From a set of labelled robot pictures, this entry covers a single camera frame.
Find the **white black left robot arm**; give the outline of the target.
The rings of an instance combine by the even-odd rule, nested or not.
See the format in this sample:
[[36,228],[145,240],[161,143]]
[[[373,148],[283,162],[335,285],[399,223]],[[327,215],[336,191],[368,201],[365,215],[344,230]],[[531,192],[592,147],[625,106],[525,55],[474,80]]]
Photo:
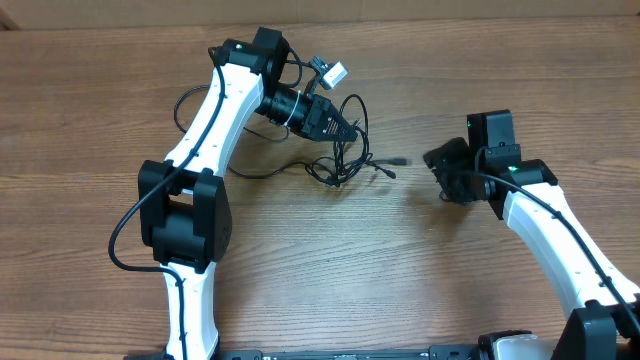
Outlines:
[[192,124],[163,161],[147,161],[139,171],[141,237],[168,292],[168,359],[215,355],[214,272],[232,232],[224,176],[250,116],[260,114],[316,142],[357,138],[331,101],[315,92],[317,86],[333,89],[346,67],[312,58],[315,75],[299,92],[280,80],[292,53],[281,32],[264,27],[250,43],[228,39],[211,48],[212,79]]

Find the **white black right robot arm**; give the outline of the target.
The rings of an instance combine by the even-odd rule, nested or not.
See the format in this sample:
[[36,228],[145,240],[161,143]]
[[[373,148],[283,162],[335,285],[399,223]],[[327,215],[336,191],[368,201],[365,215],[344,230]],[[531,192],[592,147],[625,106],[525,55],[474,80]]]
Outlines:
[[479,336],[474,345],[432,346],[432,359],[636,359],[639,287],[600,250],[573,214],[557,177],[540,159],[523,160],[508,110],[470,114],[468,136],[423,160],[445,202],[489,203],[526,244],[561,303],[555,341],[530,331]]

